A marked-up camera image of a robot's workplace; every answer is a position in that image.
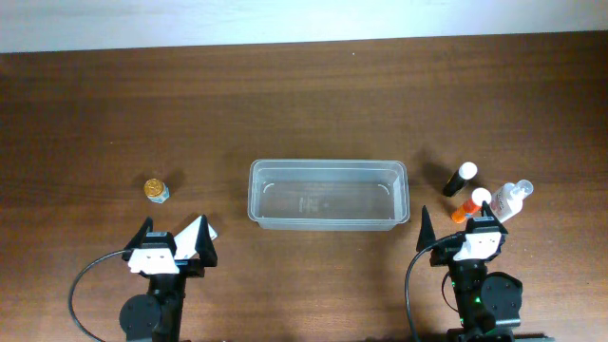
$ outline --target small bottle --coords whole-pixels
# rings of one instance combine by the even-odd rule
[[[169,188],[157,179],[148,180],[143,191],[148,199],[155,203],[163,203],[169,198]]]
[[[458,194],[468,183],[468,180],[472,179],[477,175],[477,165],[467,161],[462,164],[452,178],[447,181],[444,187],[444,196],[452,197]]]
[[[452,214],[452,220],[456,223],[463,223],[466,219],[469,219],[473,214],[477,213],[484,202],[490,203],[492,195],[489,191],[483,188],[477,188],[473,190],[471,198],[467,199],[456,211]]]
[[[490,209],[501,223],[511,219],[521,212],[523,199],[534,191],[534,186],[528,180],[520,180],[517,184],[507,183],[492,195]]]

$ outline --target wood grain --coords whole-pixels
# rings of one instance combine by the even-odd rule
[[[474,186],[439,189],[462,161],[491,190],[528,179],[489,266],[523,282],[519,333],[608,335],[608,33],[564,33],[0,55],[0,339],[86,341],[67,290],[146,216],[219,230],[219,265],[190,280],[193,341],[407,338],[403,281],[425,204],[438,236]],[[260,158],[399,160],[411,219],[386,233],[266,231],[247,218]],[[171,198],[143,194],[163,179]],[[458,327],[445,269],[414,269],[423,333]],[[146,282],[111,260],[75,305],[124,340],[118,313]]]

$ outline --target small jar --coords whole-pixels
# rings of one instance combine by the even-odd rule
[[[143,186],[143,191],[148,199],[155,203],[163,203],[169,198],[169,188],[157,179],[147,181]]]

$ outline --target gold cap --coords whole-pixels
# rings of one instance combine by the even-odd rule
[[[149,180],[143,186],[143,191],[148,197],[158,197],[164,190],[164,183],[157,179]]]

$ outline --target white cap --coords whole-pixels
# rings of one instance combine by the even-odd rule
[[[529,180],[520,180],[509,192],[512,199],[523,200],[534,191],[534,185]]]
[[[473,200],[473,203],[475,203],[475,205],[482,206],[482,204],[484,204],[484,201],[488,204],[490,203],[490,201],[492,200],[492,194],[490,194],[487,189],[477,188],[473,190],[471,199]]]
[[[475,175],[477,175],[477,165],[470,161],[465,162],[458,169],[458,176],[463,180],[470,180],[475,177]]]

